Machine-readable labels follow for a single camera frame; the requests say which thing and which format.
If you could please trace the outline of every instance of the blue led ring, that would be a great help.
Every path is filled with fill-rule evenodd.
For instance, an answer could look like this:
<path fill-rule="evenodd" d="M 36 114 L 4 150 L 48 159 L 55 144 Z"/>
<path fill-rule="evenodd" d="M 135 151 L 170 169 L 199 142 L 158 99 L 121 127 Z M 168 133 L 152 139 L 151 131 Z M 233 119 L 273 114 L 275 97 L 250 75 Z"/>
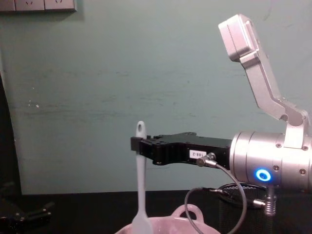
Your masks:
<path fill-rule="evenodd" d="M 259 169 L 256 173 L 255 173 L 256 177 L 261 180 L 261 181 L 269 181 L 271 179 L 271 175 L 267 170 L 264 169 Z"/>

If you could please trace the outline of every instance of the gray cable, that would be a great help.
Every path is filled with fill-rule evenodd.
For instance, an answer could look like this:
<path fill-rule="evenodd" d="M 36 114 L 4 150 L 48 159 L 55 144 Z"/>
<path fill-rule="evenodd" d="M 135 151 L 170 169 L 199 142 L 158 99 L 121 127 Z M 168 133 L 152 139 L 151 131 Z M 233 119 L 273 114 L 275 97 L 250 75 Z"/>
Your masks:
<path fill-rule="evenodd" d="M 247 212 L 247 199 L 246 199 L 246 195 L 244 192 L 243 187 L 240 185 L 240 183 L 238 182 L 238 180 L 230 173 L 228 172 L 224 167 L 222 167 L 219 164 L 216 164 L 217 168 L 221 169 L 224 173 L 226 173 L 233 181 L 234 183 L 237 185 L 239 192 L 242 196 L 242 201 L 243 201 L 243 210 L 242 210 L 242 214 L 239 218 L 239 221 L 237 222 L 237 224 L 235 225 L 235 227 L 233 227 L 232 230 L 230 230 L 227 234 L 234 234 L 242 225 L 242 223 L 244 222 L 245 216 L 246 216 L 246 212 Z M 191 216 L 190 216 L 190 212 L 187 208 L 187 204 L 188 204 L 188 200 L 189 200 L 189 196 L 192 192 L 194 191 L 199 191 L 199 190 L 203 190 L 203 188 L 194 188 L 188 191 L 188 193 L 185 196 L 184 199 L 184 207 L 185 207 L 185 214 L 189 220 L 189 222 L 191 223 L 191 225 L 193 226 L 193 228 L 199 233 L 199 234 L 204 234 L 199 228 L 198 226 L 196 226 L 196 224 L 194 223 L 194 221 L 192 220 Z"/>

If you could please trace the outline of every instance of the electrical socket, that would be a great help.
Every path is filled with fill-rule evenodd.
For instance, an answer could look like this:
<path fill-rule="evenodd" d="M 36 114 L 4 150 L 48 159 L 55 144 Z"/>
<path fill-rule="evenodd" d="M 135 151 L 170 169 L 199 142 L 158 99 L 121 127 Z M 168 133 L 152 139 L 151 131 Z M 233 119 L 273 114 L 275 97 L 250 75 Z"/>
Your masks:
<path fill-rule="evenodd" d="M 15 11 L 14 0 L 0 0 L 0 12 Z"/>
<path fill-rule="evenodd" d="M 75 0 L 44 0 L 45 10 L 76 11 Z"/>
<path fill-rule="evenodd" d="M 44 11 L 44 0 L 15 0 L 16 11 Z"/>

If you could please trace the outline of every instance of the cylindrical joint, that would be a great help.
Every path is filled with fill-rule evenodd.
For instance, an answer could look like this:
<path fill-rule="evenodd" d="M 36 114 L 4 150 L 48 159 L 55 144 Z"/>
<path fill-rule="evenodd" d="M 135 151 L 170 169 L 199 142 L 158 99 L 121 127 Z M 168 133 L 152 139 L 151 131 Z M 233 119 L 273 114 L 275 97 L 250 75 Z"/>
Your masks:
<path fill-rule="evenodd" d="M 279 133 L 241 132 L 231 144 L 230 169 L 240 182 L 312 192 L 312 137 L 307 150 L 284 146 Z"/>
<path fill-rule="evenodd" d="M 274 188 L 268 187 L 267 195 L 265 197 L 264 214 L 267 216 L 274 216 L 276 214 L 276 195 Z"/>

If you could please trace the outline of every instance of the pink ceramic pot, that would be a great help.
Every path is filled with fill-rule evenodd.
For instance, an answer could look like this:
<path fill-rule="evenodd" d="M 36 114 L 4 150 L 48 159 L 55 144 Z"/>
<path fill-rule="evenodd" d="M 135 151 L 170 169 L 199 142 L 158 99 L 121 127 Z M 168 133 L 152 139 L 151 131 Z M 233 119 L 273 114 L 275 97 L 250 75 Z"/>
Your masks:
<path fill-rule="evenodd" d="M 204 223 L 203 213 L 197 206 L 188 204 L 188 209 L 196 215 L 194 223 L 204 234 L 220 234 L 216 229 Z M 154 234 L 197 234 L 197 231 L 192 227 L 188 219 L 180 217 L 184 211 L 184 205 L 182 205 L 179 206 L 171 216 L 149 218 L 153 226 Z M 129 224 L 116 234 L 135 233 L 132 233 L 132 226 Z"/>

